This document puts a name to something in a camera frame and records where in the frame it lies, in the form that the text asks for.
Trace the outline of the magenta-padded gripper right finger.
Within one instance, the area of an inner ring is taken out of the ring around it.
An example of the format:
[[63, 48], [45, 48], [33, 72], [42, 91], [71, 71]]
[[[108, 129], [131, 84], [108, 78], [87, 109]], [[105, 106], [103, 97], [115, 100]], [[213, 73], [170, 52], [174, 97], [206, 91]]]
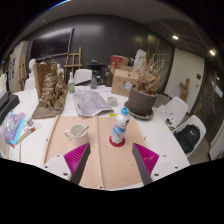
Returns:
[[150, 184], [180, 169], [180, 166], [167, 155], [159, 155], [137, 143], [132, 145], [132, 153], [144, 185]]

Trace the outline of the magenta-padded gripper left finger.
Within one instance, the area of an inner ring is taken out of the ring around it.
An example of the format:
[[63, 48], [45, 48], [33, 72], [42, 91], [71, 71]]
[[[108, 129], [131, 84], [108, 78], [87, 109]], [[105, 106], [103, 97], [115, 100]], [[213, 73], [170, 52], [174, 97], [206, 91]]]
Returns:
[[42, 169], [78, 185], [90, 155], [90, 144], [81, 145], [65, 155], [56, 154]]

